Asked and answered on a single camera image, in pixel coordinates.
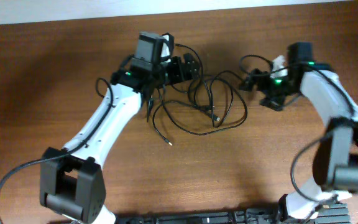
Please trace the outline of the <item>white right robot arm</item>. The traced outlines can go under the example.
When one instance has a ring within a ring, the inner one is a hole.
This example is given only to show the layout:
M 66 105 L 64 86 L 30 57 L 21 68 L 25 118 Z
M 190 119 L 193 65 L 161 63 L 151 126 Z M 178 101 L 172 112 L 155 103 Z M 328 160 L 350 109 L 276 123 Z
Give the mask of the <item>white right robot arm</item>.
M 281 111 L 297 98 L 307 98 L 318 112 L 324 134 L 313 142 L 317 151 L 312 177 L 283 195 L 275 208 L 246 210 L 247 223 L 347 223 L 338 214 L 344 201 L 358 193 L 358 105 L 327 63 L 313 58 L 312 44 L 296 42 L 255 69 L 239 88 L 264 94 L 262 106 Z

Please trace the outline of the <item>black cable gold plug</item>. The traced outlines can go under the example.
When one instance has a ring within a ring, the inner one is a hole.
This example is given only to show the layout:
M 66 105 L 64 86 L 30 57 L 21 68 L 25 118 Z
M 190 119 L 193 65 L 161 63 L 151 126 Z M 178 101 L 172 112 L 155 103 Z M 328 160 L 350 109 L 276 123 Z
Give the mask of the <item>black cable gold plug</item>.
M 204 71 L 203 71 L 203 63 L 202 60 L 200 58 L 200 56 L 198 55 L 198 53 L 192 49 L 191 47 L 187 46 L 187 45 L 183 45 L 183 44 L 175 44 L 176 47 L 184 47 L 190 51 L 192 51 L 195 55 L 196 58 L 198 60 L 198 64 L 200 65 L 200 72 L 196 72 L 196 75 L 194 77 L 194 79 L 192 80 L 192 82 L 190 83 L 188 90 L 187 91 L 181 91 L 181 93 L 186 93 L 188 95 L 188 100 L 191 103 L 192 106 L 195 107 L 195 109 L 200 110 L 201 112 L 205 112 L 208 116 L 211 117 L 211 119 L 213 121 L 220 121 L 220 118 L 217 115 L 212 115 L 212 113 L 209 112 L 209 110 L 213 109 L 213 106 L 211 105 L 206 105 L 206 106 L 200 106 L 197 102 L 196 102 L 196 93 L 198 91 L 198 88 L 201 85 L 204 85 Z

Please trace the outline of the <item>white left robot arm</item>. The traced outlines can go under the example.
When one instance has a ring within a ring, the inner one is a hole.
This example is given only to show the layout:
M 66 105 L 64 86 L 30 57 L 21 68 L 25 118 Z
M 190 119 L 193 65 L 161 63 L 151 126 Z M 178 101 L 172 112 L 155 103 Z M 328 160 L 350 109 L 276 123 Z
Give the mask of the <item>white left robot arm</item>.
M 103 166 L 126 124 L 154 90 L 193 78 L 183 74 L 173 56 L 169 33 L 141 32 L 134 54 L 126 57 L 106 82 L 101 104 L 61 149 L 49 147 L 40 165 L 40 204 L 72 223 L 113 223 L 105 206 Z

